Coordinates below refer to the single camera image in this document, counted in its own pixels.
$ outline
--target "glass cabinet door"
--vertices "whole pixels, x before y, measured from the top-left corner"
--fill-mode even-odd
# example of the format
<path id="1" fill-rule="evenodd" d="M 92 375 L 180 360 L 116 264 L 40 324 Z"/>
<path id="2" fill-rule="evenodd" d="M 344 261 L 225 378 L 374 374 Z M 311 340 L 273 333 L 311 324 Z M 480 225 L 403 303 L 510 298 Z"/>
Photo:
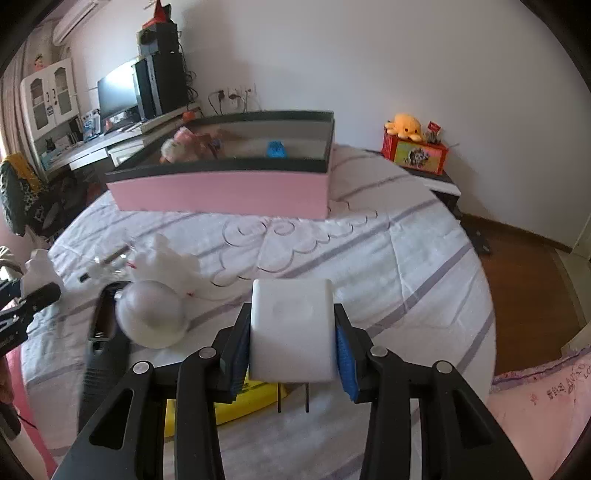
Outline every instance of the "glass cabinet door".
<path id="1" fill-rule="evenodd" d="M 49 118 L 47 117 L 47 110 L 45 105 L 45 99 L 43 95 L 43 82 L 40 78 L 36 78 L 31 82 L 29 93 L 31 104 L 33 106 L 33 122 L 34 128 L 40 130 L 47 126 Z"/>
<path id="2" fill-rule="evenodd" d="M 72 111 L 72 101 L 68 89 L 68 78 L 66 69 L 59 67 L 54 71 L 55 88 L 52 89 L 53 105 L 59 115 L 66 115 Z"/>

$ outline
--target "yellow plush toy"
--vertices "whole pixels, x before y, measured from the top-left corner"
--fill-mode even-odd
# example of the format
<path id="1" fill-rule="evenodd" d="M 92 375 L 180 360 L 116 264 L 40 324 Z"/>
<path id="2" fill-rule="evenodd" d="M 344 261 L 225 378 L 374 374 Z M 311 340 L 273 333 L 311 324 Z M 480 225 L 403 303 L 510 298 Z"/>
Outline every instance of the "yellow plush toy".
<path id="1" fill-rule="evenodd" d="M 397 135 L 398 138 L 410 138 L 415 142 L 424 140 L 421 133 L 421 124 L 408 113 L 397 113 L 393 122 L 384 125 L 388 135 Z"/>

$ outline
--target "speaker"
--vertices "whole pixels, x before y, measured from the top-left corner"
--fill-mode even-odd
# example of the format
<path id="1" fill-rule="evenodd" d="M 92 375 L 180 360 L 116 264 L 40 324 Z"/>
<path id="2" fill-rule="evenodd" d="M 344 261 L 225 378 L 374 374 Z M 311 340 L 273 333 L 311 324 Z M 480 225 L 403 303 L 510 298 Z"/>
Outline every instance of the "speaker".
<path id="1" fill-rule="evenodd" d="M 150 85 L 148 60 L 146 59 L 141 59 L 135 63 L 134 86 L 140 117 L 142 120 L 154 118 L 156 116 L 156 107 Z"/>
<path id="2" fill-rule="evenodd" d="M 142 119 L 163 115 L 189 102 L 179 52 L 147 55 L 135 64 L 135 80 Z"/>
<path id="3" fill-rule="evenodd" d="M 138 32 L 139 54 L 178 52 L 178 31 L 174 22 L 155 23 Z"/>

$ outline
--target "yellow bag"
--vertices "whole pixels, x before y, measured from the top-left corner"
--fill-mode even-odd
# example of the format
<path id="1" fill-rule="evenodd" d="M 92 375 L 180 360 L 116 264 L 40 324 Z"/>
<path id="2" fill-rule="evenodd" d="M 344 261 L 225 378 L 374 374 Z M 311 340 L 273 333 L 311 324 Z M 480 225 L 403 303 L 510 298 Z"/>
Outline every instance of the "yellow bag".
<path id="1" fill-rule="evenodd" d="M 281 398 L 285 398 L 287 392 L 283 385 L 281 386 Z M 277 401 L 277 384 L 267 382 L 257 382 L 249 380 L 244 381 L 242 390 L 236 397 L 236 401 L 230 405 L 226 403 L 216 403 L 216 424 L 221 425 L 254 411 L 268 407 Z M 166 404 L 166 420 L 164 423 L 164 437 L 168 438 L 174 435 L 174 421 L 176 417 L 176 400 L 168 400 Z"/>

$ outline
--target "bed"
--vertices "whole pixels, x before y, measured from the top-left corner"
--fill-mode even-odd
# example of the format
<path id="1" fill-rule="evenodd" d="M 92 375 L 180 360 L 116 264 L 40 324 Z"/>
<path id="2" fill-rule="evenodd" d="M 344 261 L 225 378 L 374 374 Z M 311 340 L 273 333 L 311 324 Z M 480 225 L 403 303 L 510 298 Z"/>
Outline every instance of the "bed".
<path id="1" fill-rule="evenodd" d="M 66 286 L 38 314 L 22 346 L 22 374 L 35 422 L 59 462 L 74 441 L 90 319 L 109 282 L 78 282 L 88 258 L 124 239 L 155 233 L 190 254 L 199 281 L 190 331 L 163 350 L 132 345 L 130 364 L 181 361 L 210 345 L 249 301 L 254 278 L 329 278 L 354 326 L 404 360 L 456 365 L 485 400 L 495 361 L 495 321 L 478 256 L 457 220 L 418 180 L 384 158 L 335 145 L 327 220 L 211 213 L 121 212 L 110 193 L 89 206 L 52 246 Z M 283 402 L 219 428 L 232 479 L 357 478 L 369 406 L 354 405 L 338 381 L 303 388 Z M 418 409 L 413 410 L 412 478 L 420 477 Z M 174 478 L 173 442 L 165 478 Z"/>

